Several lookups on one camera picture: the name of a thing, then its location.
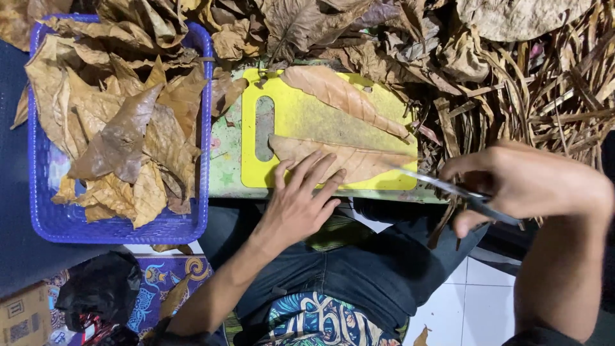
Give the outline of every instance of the blue plastic basket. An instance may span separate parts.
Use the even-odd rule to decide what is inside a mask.
[[[55,15],[78,22],[98,22],[96,15]],[[187,23],[188,34],[183,40],[186,47],[211,57],[211,39],[207,31],[196,23]],[[36,23],[30,37],[30,57],[43,42],[51,28]],[[212,63],[205,62],[205,78],[212,77]],[[191,200],[190,215],[176,215],[165,208],[155,220],[134,230],[127,219],[114,217],[90,224],[85,221],[84,208],[78,205],[56,205],[51,197],[56,191],[49,187],[49,152],[54,147],[38,121],[36,101],[32,88],[28,90],[28,159],[30,168],[30,215],[32,227],[41,237],[56,243],[87,244],[188,244],[203,234],[207,226],[207,199],[209,181],[209,147],[211,139],[211,83],[202,94],[202,130],[200,156],[199,199]]]

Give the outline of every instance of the yellow cutting board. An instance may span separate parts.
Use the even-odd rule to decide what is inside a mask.
[[[256,101],[268,96],[274,103],[274,132],[284,137],[313,139],[354,147],[408,153],[416,157],[417,142],[412,135],[410,143],[388,134],[347,113],[337,110],[315,96],[286,85],[279,77],[282,70],[268,73],[262,89],[255,86],[260,80],[256,68],[247,69],[243,77],[250,82],[242,94],[241,126],[241,181],[247,187],[274,187],[273,169],[280,162],[277,157],[263,162],[255,154]],[[392,92],[380,84],[367,80],[357,73],[338,73],[359,90],[371,87],[367,93],[378,112],[404,125],[412,122],[412,115],[405,119],[405,105]],[[416,161],[404,168],[416,172]],[[342,189],[411,190],[416,179],[397,170],[382,173],[370,180],[342,185]]]

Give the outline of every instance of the hand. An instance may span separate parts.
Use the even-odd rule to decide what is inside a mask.
[[[460,174],[477,192],[493,197],[489,205],[519,219],[582,215],[610,217],[611,181],[578,161],[517,142],[498,142],[478,153],[449,159],[440,178]],[[476,225],[490,221],[475,211],[461,212],[453,229],[463,238]]]
[[[276,167],[273,197],[252,233],[269,255],[275,257],[292,244],[316,233],[339,205],[339,199],[329,198],[344,181],[345,169],[333,174],[325,186],[315,196],[312,195],[318,181],[335,161],[336,155],[326,155],[319,161],[321,157],[319,150],[303,159],[293,169],[288,185],[284,182],[284,172],[294,161],[283,160]]]

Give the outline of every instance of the black plastic bag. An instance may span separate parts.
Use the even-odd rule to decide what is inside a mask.
[[[128,253],[94,257],[61,288],[55,307],[66,312],[66,326],[83,332],[79,315],[92,313],[109,323],[126,324],[135,307],[141,268]]]

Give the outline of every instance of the green table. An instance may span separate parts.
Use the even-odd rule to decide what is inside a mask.
[[[234,76],[241,76],[243,71],[236,71]],[[271,123],[272,103],[257,104],[257,121]],[[227,198],[267,198],[270,191],[267,188],[249,188],[241,182],[241,97],[212,126],[212,144],[210,152],[209,196]],[[268,134],[257,134],[257,145],[266,148]],[[425,189],[425,183],[418,182],[412,190],[338,190],[336,196],[365,197],[373,199],[389,199],[419,203],[446,203],[434,195],[433,190]]]

